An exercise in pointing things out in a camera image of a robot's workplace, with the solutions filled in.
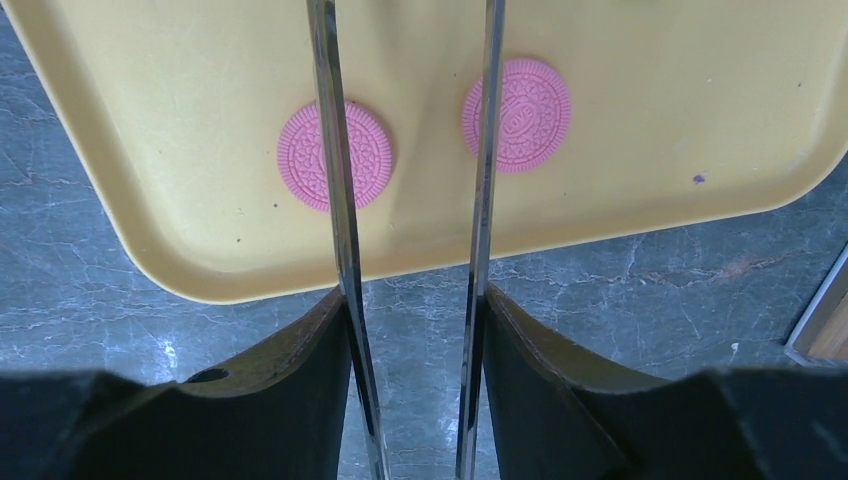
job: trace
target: metal rod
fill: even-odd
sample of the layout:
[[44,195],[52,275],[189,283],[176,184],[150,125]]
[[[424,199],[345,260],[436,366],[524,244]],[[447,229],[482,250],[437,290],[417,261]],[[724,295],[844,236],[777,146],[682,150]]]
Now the metal rod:
[[477,187],[471,230],[471,264],[468,303],[465,310],[465,338],[462,350],[462,389],[459,395],[459,428],[456,442],[456,478],[474,478],[477,453],[477,414],[480,380],[483,372],[483,330],[478,321],[486,300],[489,282],[489,254],[492,246],[492,196],[495,190],[498,129],[501,112],[504,16],[506,0],[486,0],[486,43],[483,61],[483,105],[480,115],[480,156],[477,159]]
[[335,0],[307,0],[307,10],[315,61],[315,83],[321,115],[321,137],[327,169],[336,268],[339,272],[341,291],[350,311],[351,357],[362,405],[371,476],[374,479],[388,480],[391,474],[386,458],[380,402],[377,398],[377,383],[371,363],[371,348],[368,345],[362,304],[359,235],[339,63]]

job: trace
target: beige tray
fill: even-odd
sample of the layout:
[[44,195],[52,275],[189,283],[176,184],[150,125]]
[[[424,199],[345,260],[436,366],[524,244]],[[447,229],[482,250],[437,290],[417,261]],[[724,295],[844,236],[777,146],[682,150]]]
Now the beige tray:
[[[314,99],[305,3],[3,1],[127,252],[178,295],[336,282],[329,217],[275,163],[281,127]],[[367,278],[467,261],[476,160],[460,120],[484,5],[338,2],[345,92],[397,153],[359,213]],[[554,65],[573,121],[543,167],[498,176],[495,255],[807,192],[848,148],[846,32],[845,0],[508,2],[506,58]]]

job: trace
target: tray rim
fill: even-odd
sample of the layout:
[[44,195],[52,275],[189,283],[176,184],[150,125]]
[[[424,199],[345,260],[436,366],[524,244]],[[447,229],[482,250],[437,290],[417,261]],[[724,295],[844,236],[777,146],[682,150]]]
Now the tray rim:
[[[264,290],[253,290],[252,292],[240,293],[238,284],[242,283],[238,278],[242,278],[244,273],[223,273],[215,272],[203,267],[194,266],[182,257],[178,252],[174,251],[166,242],[162,242],[160,237],[151,235],[150,232],[145,232],[144,228],[138,228],[134,225],[129,225],[136,222],[122,221],[126,214],[116,213],[118,210],[136,210],[136,214],[146,217],[145,208],[143,205],[125,205],[118,208],[114,201],[114,197],[109,191],[122,189],[133,189],[131,182],[127,182],[126,178],[105,179],[97,169],[91,165],[90,157],[92,150],[108,150],[115,151],[116,146],[110,145],[114,142],[106,141],[105,144],[92,145],[93,140],[85,135],[82,130],[97,130],[97,129],[80,129],[78,125],[83,121],[81,117],[85,117],[86,113],[101,113],[104,114],[105,107],[99,101],[95,92],[91,92],[91,87],[86,85],[84,81],[85,73],[75,63],[76,56],[73,55],[73,49],[62,43],[50,42],[49,37],[63,38],[54,29],[38,28],[38,15],[33,15],[32,12],[41,10],[44,13],[45,5],[42,0],[0,0],[0,6],[6,12],[6,15],[18,36],[24,51],[29,58],[32,67],[38,76],[39,81],[47,94],[53,108],[56,111],[57,117],[62,124],[68,138],[79,157],[80,163],[88,176],[92,187],[97,194],[98,199],[103,205],[103,209],[109,218],[112,227],[118,236],[121,245],[123,246],[127,256],[133,264],[153,283],[163,288],[164,290],[199,303],[213,305],[230,305],[273,298],[282,295],[290,295],[313,291],[322,288],[329,288],[338,283],[335,270],[327,269],[326,272],[312,274],[306,281],[296,282],[299,285],[290,285],[288,287],[265,288]],[[825,157],[827,160],[819,160],[818,162],[806,161],[801,167],[793,172],[791,178],[783,181],[785,184],[782,188],[771,188],[772,192],[779,191],[779,194],[771,194],[770,196],[757,197],[758,201],[751,202],[744,208],[735,208],[730,203],[721,202],[715,208],[710,208],[709,212],[700,208],[700,212],[695,205],[678,205],[677,211],[689,211],[693,213],[676,214],[665,217],[664,219],[652,219],[648,222],[643,222],[641,225],[633,224],[627,221],[626,214],[620,215],[621,222],[605,221],[607,225],[619,225],[616,228],[599,229],[593,234],[585,234],[578,236],[576,240],[565,239],[557,240],[556,237],[562,237],[559,232],[568,230],[568,226],[559,226],[553,230],[544,232],[540,239],[527,240],[526,235],[505,236],[493,239],[492,258],[503,258],[526,253],[539,252],[553,248],[567,247],[577,244],[596,242],[617,237],[625,237],[629,235],[665,230],[674,227],[685,225],[693,225],[697,223],[710,222],[725,218],[744,216],[754,213],[765,212],[785,206],[809,193],[822,180],[824,180],[833,169],[843,159],[848,152],[848,52],[846,52],[846,41],[848,37],[843,35],[843,49],[841,52],[841,62],[839,62],[837,72],[833,75],[833,82],[830,86],[830,97],[823,102],[826,106],[826,114],[823,116],[824,126],[821,129],[821,134],[814,143],[815,149],[810,152],[809,157]],[[49,44],[50,49],[42,47],[39,44]],[[61,57],[66,59],[65,62],[50,61],[46,57]],[[76,87],[68,87],[68,85],[77,84]],[[68,102],[63,100],[67,98],[63,91],[75,91],[76,106],[83,105],[83,109],[71,109]],[[94,118],[94,121],[104,122],[103,118]],[[111,130],[108,125],[104,125],[105,131]],[[842,141],[836,142],[832,137],[839,132],[842,134]],[[471,232],[471,219],[469,218],[469,237]],[[376,266],[363,264],[363,280],[375,280],[410,273],[417,273],[427,270],[452,267],[468,263],[468,246],[452,246],[442,249],[438,252],[426,252],[422,259],[421,255],[413,257],[403,266],[396,266],[394,262],[386,259],[374,262]],[[174,263],[186,266],[186,270],[182,270],[180,275],[169,275],[168,270],[174,270]]]

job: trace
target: pink cookie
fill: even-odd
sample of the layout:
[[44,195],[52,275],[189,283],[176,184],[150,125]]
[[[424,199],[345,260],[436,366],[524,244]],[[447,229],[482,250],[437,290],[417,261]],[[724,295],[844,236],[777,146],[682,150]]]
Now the pink cookie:
[[[392,146],[386,131],[367,110],[345,102],[350,143],[351,173],[356,208],[373,202],[392,176]],[[327,172],[321,120],[313,103],[294,114],[280,133],[277,166],[289,190],[298,200],[329,211]]]
[[[504,62],[498,171],[521,173],[545,163],[562,145],[571,123],[571,98],[562,77],[538,60]],[[465,99],[462,129],[465,144],[480,150],[480,109],[483,79]]]

